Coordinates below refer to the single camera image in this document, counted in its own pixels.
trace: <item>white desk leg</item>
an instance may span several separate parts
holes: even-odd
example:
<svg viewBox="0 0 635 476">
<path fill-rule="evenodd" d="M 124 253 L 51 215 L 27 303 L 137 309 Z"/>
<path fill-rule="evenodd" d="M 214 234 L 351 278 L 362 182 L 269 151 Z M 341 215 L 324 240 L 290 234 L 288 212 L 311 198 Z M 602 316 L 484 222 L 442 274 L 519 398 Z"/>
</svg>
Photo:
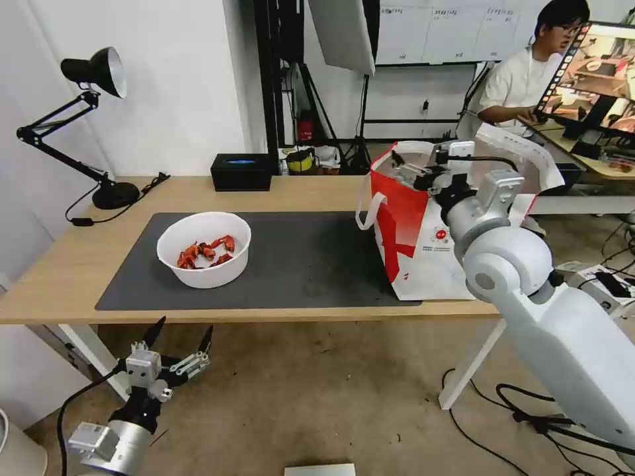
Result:
<svg viewBox="0 0 635 476">
<path fill-rule="evenodd" d="M 88 361 L 95 366 L 97 371 L 106 375 L 117 364 L 117 359 L 110 353 L 99 336 L 90 326 L 71 326 L 60 324 L 60 330 L 68 337 L 77 349 L 86 356 Z M 115 375 L 108 379 L 108 383 L 114 388 L 123 400 L 128 400 L 128 378 L 123 374 Z"/>
<path fill-rule="evenodd" d="M 465 361 L 450 374 L 445 389 L 439 395 L 439 404 L 441 404 L 442 410 L 452 408 L 452 405 L 459 398 L 463 389 L 476 373 L 476 370 L 481 366 L 491 348 L 494 347 L 498 338 L 503 334 L 506 326 L 507 322 L 504 319 L 499 320 L 485 339 L 485 342 L 479 341 L 478 345 L 467 353 Z"/>
</svg>

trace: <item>gray floor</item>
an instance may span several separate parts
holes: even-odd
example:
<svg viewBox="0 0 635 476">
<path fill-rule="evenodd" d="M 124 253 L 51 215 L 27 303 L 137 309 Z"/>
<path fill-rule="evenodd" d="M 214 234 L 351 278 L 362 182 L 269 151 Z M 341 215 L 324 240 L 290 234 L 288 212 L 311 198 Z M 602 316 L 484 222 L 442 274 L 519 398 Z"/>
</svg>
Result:
<svg viewBox="0 0 635 476">
<path fill-rule="evenodd" d="M 556 262 L 601 261 L 599 249 L 618 223 L 563 216 L 539 221 L 548 230 Z M 609 253 L 623 246 L 616 239 Z M 621 325 L 635 338 L 633 320 Z M 282 475 L 288 465 L 353 462 L 359 475 L 514 475 L 467 442 L 437 405 L 443 372 L 492 326 L 493 321 L 456 319 L 218 325 L 211 369 L 176 390 L 164 406 L 159 433 L 168 431 L 150 449 L 143 474 Z M 185 355 L 203 329 L 166 326 L 160 350 Z M 103 326 L 100 334 L 117 356 L 125 356 L 142 332 L 139 326 Z M 488 395 L 500 381 L 542 390 L 507 339 L 476 376 Z M 519 403 L 536 412 L 557 411 Z M 108 387 L 98 388 L 72 404 L 65 431 L 70 434 L 80 420 L 105 423 L 119 404 Z M 471 389 L 454 415 L 467 433 L 530 475 L 569 474 L 571 467 L 549 442 Z M 49 450 L 49 475 L 60 470 L 54 419 L 49 416 L 29 430 Z M 610 452 L 592 451 L 616 460 Z M 572 459 L 598 475 L 613 473 L 583 457 Z"/>
</svg>

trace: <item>glasses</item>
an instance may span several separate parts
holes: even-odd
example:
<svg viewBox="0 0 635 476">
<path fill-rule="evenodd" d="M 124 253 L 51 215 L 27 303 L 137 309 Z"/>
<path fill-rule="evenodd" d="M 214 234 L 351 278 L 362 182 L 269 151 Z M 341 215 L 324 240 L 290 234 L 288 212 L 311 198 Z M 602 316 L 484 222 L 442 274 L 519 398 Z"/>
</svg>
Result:
<svg viewBox="0 0 635 476">
<path fill-rule="evenodd" d="M 563 30 L 563 33 L 565 34 L 574 34 L 581 26 L 582 24 L 580 22 L 576 22 L 573 25 L 555 26 L 554 28 Z"/>
</svg>

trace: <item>black desk lamp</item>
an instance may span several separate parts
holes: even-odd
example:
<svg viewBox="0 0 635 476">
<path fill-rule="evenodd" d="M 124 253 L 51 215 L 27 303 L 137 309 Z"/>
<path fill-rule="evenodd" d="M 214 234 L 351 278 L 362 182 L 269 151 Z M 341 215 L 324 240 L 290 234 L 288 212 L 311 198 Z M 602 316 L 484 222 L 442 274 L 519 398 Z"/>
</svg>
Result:
<svg viewBox="0 0 635 476">
<path fill-rule="evenodd" d="M 97 109 L 100 94 L 92 89 L 92 84 L 99 86 L 113 96 L 126 97 L 127 83 L 124 77 L 124 68 L 117 51 L 112 47 L 108 47 L 99 50 L 88 60 L 65 59 L 62 61 L 61 68 L 66 79 L 77 83 L 80 89 L 85 89 L 85 92 L 33 124 L 19 128 L 17 131 L 18 138 L 98 182 L 99 189 L 93 195 L 95 207 L 102 210 L 114 210 L 132 205 L 140 197 L 139 189 L 135 185 L 125 182 L 114 182 L 108 178 L 107 172 L 76 161 L 44 143 L 44 138 L 49 134 L 88 114 L 93 109 Z M 69 118 L 47 122 L 80 102 L 85 102 L 87 108 Z"/>
</svg>

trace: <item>whiteboard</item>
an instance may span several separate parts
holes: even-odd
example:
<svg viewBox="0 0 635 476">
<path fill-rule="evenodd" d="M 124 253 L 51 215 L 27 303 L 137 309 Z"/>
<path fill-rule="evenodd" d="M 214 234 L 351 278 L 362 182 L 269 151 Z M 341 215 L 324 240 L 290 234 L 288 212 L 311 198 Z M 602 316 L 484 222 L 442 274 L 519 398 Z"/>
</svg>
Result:
<svg viewBox="0 0 635 476">
<path fill-rule="evenodd" d="M 632 0 L 587 0 L 619 22 Z M 505 60 L 529 44 L 548 0 L 382 0 L 377 65 Z"/>
</svg>

